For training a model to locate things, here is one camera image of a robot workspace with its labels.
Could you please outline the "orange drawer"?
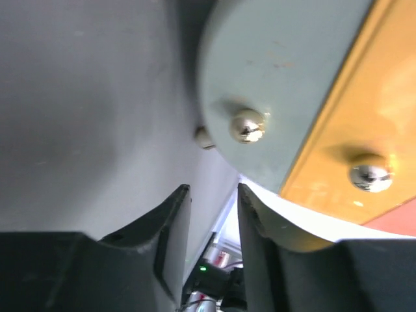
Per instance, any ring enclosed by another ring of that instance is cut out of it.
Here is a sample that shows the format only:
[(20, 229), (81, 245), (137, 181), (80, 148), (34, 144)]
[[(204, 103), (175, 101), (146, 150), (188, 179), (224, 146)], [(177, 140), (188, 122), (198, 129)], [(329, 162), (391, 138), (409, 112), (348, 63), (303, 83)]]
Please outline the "orange drawer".
[(415, 236), (415, 198), (403, 203), (366, 224), (367, 228), (388, 233)]

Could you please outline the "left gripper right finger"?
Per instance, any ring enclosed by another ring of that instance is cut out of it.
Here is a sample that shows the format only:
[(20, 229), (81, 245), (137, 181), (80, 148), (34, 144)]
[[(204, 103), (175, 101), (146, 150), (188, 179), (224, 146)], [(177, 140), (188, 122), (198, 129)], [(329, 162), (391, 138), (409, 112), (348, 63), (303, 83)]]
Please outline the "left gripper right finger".
[(414, 311), (415, 241), (330, 242), (238, 186), (248, 311)]

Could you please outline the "yellow drawer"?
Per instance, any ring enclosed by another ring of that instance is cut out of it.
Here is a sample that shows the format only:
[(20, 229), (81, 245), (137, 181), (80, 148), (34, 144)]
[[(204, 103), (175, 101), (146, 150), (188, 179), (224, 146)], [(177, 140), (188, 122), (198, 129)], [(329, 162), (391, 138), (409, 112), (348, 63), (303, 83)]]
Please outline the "yellow drawer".
[(355, 224), (415, 196), (415, 2), (376, 1), (280, 196)]

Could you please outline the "grey bottom drawer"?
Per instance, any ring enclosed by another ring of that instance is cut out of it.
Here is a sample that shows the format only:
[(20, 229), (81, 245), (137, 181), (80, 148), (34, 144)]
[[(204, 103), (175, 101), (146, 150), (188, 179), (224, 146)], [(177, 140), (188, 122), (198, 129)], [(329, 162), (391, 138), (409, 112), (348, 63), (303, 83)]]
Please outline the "grey bottom drawer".
[(218, 151), (282, 186), (370, 1), (219, 1), (205, 25), (198, 99)]

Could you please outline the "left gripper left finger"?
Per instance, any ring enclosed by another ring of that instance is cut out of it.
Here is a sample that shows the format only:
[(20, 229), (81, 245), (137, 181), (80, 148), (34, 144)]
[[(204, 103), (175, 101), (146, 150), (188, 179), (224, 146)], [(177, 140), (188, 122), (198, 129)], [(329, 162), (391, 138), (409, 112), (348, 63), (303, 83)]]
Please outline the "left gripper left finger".
[(190, 224), (181, 185), (94, 240), (80, 232), (1, 234), (2, 311), (177, 311)]

